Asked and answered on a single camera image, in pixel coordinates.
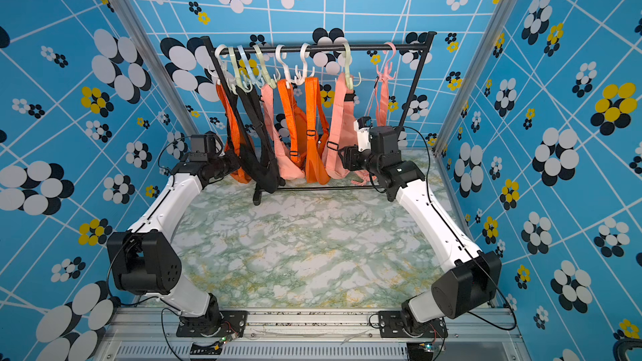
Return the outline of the black bag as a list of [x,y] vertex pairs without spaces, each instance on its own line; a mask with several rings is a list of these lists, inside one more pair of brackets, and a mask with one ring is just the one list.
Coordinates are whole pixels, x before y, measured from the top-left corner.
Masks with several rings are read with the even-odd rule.
[[273,194],[279,188],[279,166],[274,153],[274,145],[265,125],[257,90],[255,88],[249,92],[240,90],[237,95],[260,140],[260,157],[257,157],[256,151],[251,145],[240,146],[241,166],[257,182],[259,189]]

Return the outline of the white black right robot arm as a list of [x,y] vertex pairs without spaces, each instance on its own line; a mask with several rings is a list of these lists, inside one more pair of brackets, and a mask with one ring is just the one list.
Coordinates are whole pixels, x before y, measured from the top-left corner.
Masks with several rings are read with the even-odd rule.
[[421,169],[403,160],[396,129],[371,127],[369,118],[357,120],[354,129],[356,145],[339,150],[343,167],[377,178],[388,200],[401,204],[421,229],[443,270],[429,291],[403,302],[406,333],[418,337],[442,318],[456,319],[495,298],[499,257],[481,251],[438,202]]

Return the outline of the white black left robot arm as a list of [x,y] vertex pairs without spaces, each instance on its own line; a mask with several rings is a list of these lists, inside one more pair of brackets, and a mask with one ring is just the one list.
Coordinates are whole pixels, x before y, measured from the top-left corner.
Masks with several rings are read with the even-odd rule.
[[150,208],[124,232],[107,240],[108,274],[115,287],[137,296],[157,296],[177,312],[193,335],[212,336],[222,325],[216,296],[195,286],[182,272],[172,238],[185,211],[206,186],[239,169],[238,157],[213,132],[190,137],[191,151],[172,169]]

